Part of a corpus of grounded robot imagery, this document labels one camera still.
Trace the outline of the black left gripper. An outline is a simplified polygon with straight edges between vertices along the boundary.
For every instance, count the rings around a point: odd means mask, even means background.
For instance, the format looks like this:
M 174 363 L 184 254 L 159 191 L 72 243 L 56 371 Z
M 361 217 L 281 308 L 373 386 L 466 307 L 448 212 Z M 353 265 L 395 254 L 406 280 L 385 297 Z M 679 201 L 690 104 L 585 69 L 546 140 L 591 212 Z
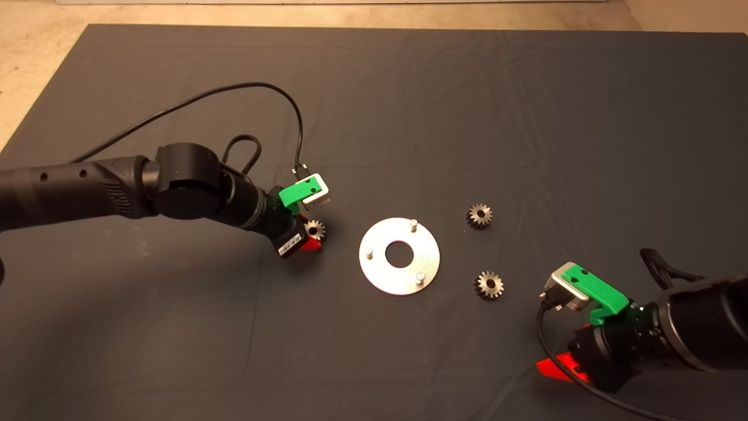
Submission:
M 292 213 L 273 192 L 262 193 L 262 205 L 258 209 L 257 233 L 269 239 L 279 257 L 289 258 L 301 249 L 321 249 L 321 242 L 309 238 L 306 232 L 307 216 Z

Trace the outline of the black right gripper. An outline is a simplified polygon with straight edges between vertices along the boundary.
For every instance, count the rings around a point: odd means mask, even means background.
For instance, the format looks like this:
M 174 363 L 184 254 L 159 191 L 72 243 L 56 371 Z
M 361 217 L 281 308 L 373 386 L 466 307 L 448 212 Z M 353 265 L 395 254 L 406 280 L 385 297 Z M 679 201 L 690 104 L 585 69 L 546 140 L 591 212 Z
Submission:
M 577 329 L 568 344 L 569 353 L 558 354 L 556 359 L 585 384 L 616 394 L 631 378 L 663 370 L 660 331 L 656 304 L 630 303 L 601 325 Z M 536 368 L 545 377 L 572 382 L 550 358 L 538 361 Z

